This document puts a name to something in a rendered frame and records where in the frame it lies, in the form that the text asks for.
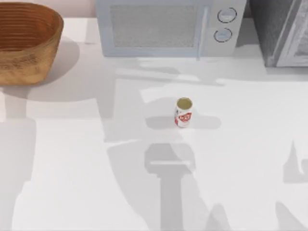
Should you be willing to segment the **red and white can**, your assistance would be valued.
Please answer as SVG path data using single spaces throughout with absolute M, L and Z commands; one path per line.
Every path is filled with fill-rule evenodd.
M 177 100 L 174 120 L 178 127 L 186 128 L 189 126 L 192 117 L 192 107 L 193 103 L 187 97 L 182 97 Z

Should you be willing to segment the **pale microwave oven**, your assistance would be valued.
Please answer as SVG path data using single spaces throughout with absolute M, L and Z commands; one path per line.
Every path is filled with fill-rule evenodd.
M 106 57 L 195 57 L 204 7 L 208 7 L 201 57 L 229 56 L 239 35 L 247 0 L 96 0 L 103 54 Z M 218 12 L 234 8 L 230 23 Z M 216 30 L 228 28 L 232 38 L 215 41 Z

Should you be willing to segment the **microwave knob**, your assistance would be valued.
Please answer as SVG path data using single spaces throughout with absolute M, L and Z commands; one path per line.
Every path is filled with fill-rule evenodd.
M 237 11 L 234 8 L 225 8 L 218 12 L 218 20 L 222 23 L 230 23 L 237 17 Z
M 233 33 L 230 29 L 228 28 L 221 28 L 215 31 L 213 37 L 215 41 L 219 43 L 224 43 L 229 41 L 233 36 Z

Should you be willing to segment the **wooden basket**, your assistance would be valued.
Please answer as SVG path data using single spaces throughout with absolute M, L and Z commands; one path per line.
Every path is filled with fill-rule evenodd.
M 0 2 L 0 86 L 43 81 L 58 51 L 64 20 L 44 5 Z

